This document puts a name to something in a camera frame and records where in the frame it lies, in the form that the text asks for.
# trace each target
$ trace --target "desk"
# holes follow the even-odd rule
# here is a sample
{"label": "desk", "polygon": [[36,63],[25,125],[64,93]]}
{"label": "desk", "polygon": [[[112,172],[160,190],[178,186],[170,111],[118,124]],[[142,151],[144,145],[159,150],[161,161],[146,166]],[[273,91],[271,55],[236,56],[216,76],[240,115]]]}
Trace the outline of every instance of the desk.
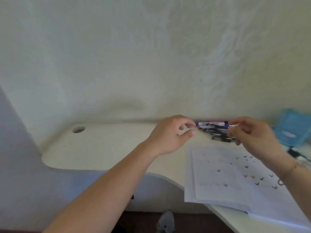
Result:
{"label": "desk", "polygon": [[[81,133],[73,133],[77,127],[85,127]],[[108,170],[130,153],[140,142],[144,141],[155,124],[112,124],[85,123],[73,124],[65,130],[43,153],[45,165],[58,169],[72,170]],[[197,132],[185,146],[172,154],[162,155],[150,165],[147,173],[184,189],[185,162],[188,145],[212,145],[219,141],[211,140],[208,134]],[[244,149],[233,143],[223,143],[233,149]],[[310,152],[310,147],[303,147]],[[297,233],[297,228],[267,222],[263,219],[248,216],[243,212],[219,206],[206,205],[234,232],[287,232]],[[310,232],[299,230],[299,233]]]}

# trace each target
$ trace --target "wall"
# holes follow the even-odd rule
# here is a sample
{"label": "wall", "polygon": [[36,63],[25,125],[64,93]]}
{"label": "wall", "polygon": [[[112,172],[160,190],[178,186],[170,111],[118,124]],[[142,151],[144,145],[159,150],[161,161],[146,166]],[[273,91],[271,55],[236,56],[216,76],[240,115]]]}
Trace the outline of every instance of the wall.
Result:
{"label": "wall", "polygon": [[72,122],[311,112],[311,0],[0,6],[0,84],[41,149]]}
{"label": "wall", "polygon": [[[1,89],[0,111],[0,229],[41,231],[103,172],[48,168]],[[134,195],[129,211],[210,213],[161,178],[145,176]]]}

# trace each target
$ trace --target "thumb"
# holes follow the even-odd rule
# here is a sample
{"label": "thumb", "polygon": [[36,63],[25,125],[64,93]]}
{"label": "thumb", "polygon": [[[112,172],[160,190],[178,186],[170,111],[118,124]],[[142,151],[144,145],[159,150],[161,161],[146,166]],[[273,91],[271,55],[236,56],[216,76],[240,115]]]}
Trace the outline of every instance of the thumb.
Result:
{"label": "thumb", "polygon": [[180,143],[182,145],[185,144],[191,137],[194,136],[195,132],[196,132],[195,130],[190,129],[190,130],[186,131],[185,133],[179,135]]}
{"label": "thumb", "polygon": [[230,133],[230,135],[234,136],[242,143],[249,139],[249,134],[243,132],[240,126],[229,127],[228,133]]}

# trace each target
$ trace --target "gray shoe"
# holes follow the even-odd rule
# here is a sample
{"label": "gray shoe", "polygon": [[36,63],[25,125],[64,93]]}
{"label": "gray shoe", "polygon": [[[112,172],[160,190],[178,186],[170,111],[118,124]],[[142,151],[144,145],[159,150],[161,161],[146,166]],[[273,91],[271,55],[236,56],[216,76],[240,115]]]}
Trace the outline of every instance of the gray shoe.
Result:
{"label": "gray shoe", "polygon": [[166,210],[155,225],[157,233],[173,233],[175,231],[174,215],[171,210]]}

